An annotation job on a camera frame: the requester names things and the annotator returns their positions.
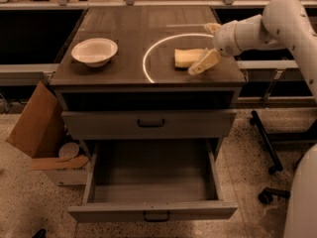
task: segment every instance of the caster wheel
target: caster wheel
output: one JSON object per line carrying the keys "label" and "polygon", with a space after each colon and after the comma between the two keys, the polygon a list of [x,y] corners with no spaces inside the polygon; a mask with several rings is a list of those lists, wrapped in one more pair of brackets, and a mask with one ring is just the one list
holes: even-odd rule
{"label": "caster wheel", "polygon": [[275,166],[272,166],[268,169],[268,173],[270,175],[274,175],[276,173],[276,167]]}
{"label": "caster wheel", "polygon": [[252,126],[254,126],[254,125],[256,124],[256,119],[255,119],[255,118],[251,118],[251,119],[250,119],[250,124],[251,124]]}
{"label": "caster wheel", "polygon": [[273,196],[269,193],[262,192],[259,194],[258,199],[262,204],[269,204],[273,201]]}

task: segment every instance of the drawer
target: drawer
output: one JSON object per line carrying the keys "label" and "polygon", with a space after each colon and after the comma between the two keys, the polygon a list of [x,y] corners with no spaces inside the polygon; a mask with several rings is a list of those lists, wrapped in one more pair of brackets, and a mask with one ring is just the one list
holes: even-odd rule
{"label": "drawer", "polygon": [[235,109],[63,112],[73,139],[217,138],[229,135]]}
{"label": "drawer", "polygon": [[95,148],[78,222],[227,219],[206,139],[106,141]]}

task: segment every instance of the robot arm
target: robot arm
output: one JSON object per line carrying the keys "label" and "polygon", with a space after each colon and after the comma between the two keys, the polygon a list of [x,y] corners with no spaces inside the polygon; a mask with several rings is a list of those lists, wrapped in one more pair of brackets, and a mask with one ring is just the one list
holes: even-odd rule
{"label": "robot arm", "polygon": [[223,57],[288,49],[317,101],[317,34],[299,0],[271,0],[262,15],[223,25],[214,34],[213,46]]}

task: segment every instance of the bowl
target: bowl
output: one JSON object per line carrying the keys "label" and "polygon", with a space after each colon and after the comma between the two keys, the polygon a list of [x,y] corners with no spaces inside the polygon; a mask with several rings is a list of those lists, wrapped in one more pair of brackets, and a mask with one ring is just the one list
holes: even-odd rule
{"label": "bowl", "polygon": [[71,51],[71,56],[90,67],[100,67],[105,65],[110,58],[118,51],[115,42],[94,38],[77,44]]}

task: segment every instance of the speckled floor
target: speckled floor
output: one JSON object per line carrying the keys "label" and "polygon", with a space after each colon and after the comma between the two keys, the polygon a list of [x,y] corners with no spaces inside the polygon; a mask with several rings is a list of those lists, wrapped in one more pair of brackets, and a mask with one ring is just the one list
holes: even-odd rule
{"label": "speckled floor", "polygon": [[[79,224],[67,213],[79,205],[83,186],[55,186],[42,172],[30,172],[30,158],[6,142],[19,114],[0,115],[0,237],[32,237],[45,228],[47,237],[273,237],[283,233],[287,201],[264,206],[258,194],[266,186],[289,189],[293,164],[308,145],[278,146],[284,171],[268,174],[271,159],[258,129],[250,125],[251,109],[240,109],[216,167],[225,200],[237,202],[229,220],[167,223]],[[268,132],[304,131],[317,117],[314,108],[257,109]]]}

